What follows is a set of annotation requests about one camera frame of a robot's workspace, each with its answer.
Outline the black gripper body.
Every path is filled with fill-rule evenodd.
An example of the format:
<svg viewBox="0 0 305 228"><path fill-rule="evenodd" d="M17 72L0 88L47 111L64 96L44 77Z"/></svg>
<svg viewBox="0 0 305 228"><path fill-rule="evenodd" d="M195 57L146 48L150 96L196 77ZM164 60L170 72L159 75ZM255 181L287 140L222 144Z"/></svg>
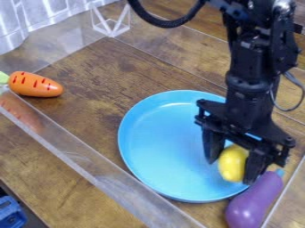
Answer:
<svg viewBox="0 0 305 228"><path fill-rule="evenodd" d="M278 81L279 76L274 74L249 77L246 74L227 73L226 100L215 102L199 99L195 123L202 129L223 133L225 141L231 141L249 153L257 147L269 147L274 155L271 164L282 167L295 140L271 119Z"/></svg>

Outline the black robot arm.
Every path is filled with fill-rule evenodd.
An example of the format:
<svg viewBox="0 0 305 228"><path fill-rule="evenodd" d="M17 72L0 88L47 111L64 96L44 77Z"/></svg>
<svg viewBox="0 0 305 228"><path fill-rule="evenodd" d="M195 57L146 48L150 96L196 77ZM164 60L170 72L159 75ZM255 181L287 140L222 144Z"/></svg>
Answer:
<svg viewBox="0 0 305 228"><path fill-rule="evenodd" d="M294 0L206 0L223 14L231 54L225 75L225 102L198 100L209 162L230 141L249 150L243 183L250 184L270 164L286 165L295 140L271 119L281 76L295 67L299 48L294 40Z"/></svg>

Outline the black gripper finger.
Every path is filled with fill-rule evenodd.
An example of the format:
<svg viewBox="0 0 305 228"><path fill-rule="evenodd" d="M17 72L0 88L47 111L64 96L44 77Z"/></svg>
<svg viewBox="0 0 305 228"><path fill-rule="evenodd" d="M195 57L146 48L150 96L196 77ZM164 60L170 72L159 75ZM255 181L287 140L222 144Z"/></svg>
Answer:
<svg viewBox="0 0 305 228"><path fill-rule="evenodd" d="M265 173L274 161L274 155L269 147L257 147L250 150L245 161L243 183L251 185L255 179Z"/></svg>
<svg viewBox="0 0 305 228"><path fill-rule="evenodd" d="M203 153L207 162L211 164L221 155L225 146L225 135L223 133L214 132L209 128L202 129L202 145Z"/></svg>

